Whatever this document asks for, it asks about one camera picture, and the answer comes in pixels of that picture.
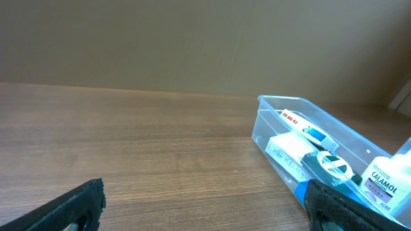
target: clear plastic container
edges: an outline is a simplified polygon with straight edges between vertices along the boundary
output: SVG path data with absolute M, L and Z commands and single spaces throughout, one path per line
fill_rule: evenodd
M 297 195 L 297 192 L 299 192 L 298 188 L 301 186 L 299 185 L 300 182 L 285 170 L 283 163 L 278 163 L 265 151 L 271 137 L 287 132 L 297 133 L 297 131 L 280 118 L 280 113 L 284 109 L 291 110 L 293 113 L 307 119 L 327 132 L 331 138 L 339 144 L 337 149 L 338 156 L 342 157 L 359 175 L 365 171 L 375 157 L 391 157 L 387 152 L 306 99 L 284 96 L 260 96 L 258 100 L 260 101 L 260 105 L 252 132 L 252 138 L 297 199 L 299 197 L 299 195 Z M 312 146 L 312 148 L 315 150 L 315 155 L 321 155 L 316 147 Z M 302 167 L 304 167 L 312 178 L 321 180 L 323 183 L 334 187 L 341 193 L 350 196 L 350 198 L 368 206 L 370 209 L 379 212 L 393 221 L 411 227 L 410 207 L 395 220 L 385 211 L 381 210 L 373 201 L 369 200 L 352 180 L 347 178 L 344 180 L 344 183 L 339 185 L 334 182 L 328 182 L 323 180 L 318 174 L 318 171 L 308 166 L 309 165 L 304 165 L 304 161 L 302 161 Z

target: gray wall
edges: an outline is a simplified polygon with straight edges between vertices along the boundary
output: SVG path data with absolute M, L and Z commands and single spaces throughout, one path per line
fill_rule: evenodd
M 0 81 L 389 102 L 409 0 L 2 0 Z

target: table surface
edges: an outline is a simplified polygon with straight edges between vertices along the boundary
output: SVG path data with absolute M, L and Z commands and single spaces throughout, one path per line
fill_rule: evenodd
M 92 178 L 100 230 L 307 230 L 251 139 L 256 98 L 0 83 L 0 225 Z M 320 105 L 390 153 L 411 120 Z

